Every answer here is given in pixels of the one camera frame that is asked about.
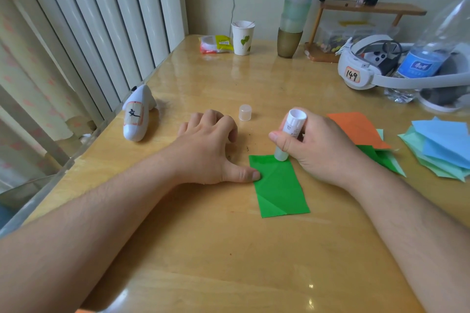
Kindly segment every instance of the hand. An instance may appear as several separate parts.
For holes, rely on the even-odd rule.
[[[226,140],[234,143],[237,136],[237,125],[231,116],[206,110],[204,114],[192,114],[189,122],[181,124],[177,139],[163,149],[161,155],[176,169],[179,183],[260,179],[260,173],[254,168],[234,165],[226,158]]]
[[[284,152],[297,159],[312,176],[348,189],[362,178],[362,172],[375,162],[369,159],[344,131],[331,119],[298,108],[307,114],[301,133],[303,141],[282,131],[287,115],[278,131],[269,133],[269,138]]]

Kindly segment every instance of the shelf leg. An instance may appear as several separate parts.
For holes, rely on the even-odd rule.
[[[318,25],[320,24],[321,14],[323,13],[323,8],[320,7],[318,9],[317,19],[315,20],[314,29],[312,31],[312,36],[310,36],[310,40],[308,41],[308,45],[310,46],[314,42],[315,34],[317,33]]]
[[[395,17],[395,20],[392,22],[392,26],[396,26],[398,25],[398,22],[400,21],[401,17],[403,16],[403,14],[397,14],[397,16]]]

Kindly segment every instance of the left hand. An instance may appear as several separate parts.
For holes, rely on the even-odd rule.
[[[213,184],[223,181],[252,182],[260,173],[231,163],[225,154],[227,138],[234,143],[238,128],[231,116],[215,110],[194,113],[181,124],[178,137],[161,151],[165,163],[176,171],[179,183]]]

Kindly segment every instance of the paper stack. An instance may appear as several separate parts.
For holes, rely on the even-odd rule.
[[[328,117],[334,120],[367,156],[385,168],[406,177],[391,152],[391,146],[384,142],[384,131],[376,129],[364,114],[337,113],[328,114]]]
[[[418,161],[439,177],[465,182],[470,175],[470,136],[467,124],[458,121],[412,121],[405,134],[398,135]]]

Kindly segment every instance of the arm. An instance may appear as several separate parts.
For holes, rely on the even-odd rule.
[[[226,159],[227,137],[237,137],[231,117],[193,114],[167,148],[1,239],[2,311],[74,312],[172,187],[259,179]]]
[[[320,180],[362,206],[428,312],[470,310],[470,231],[363,154],[330,119],[306,109],[303,142],[269,134]]]

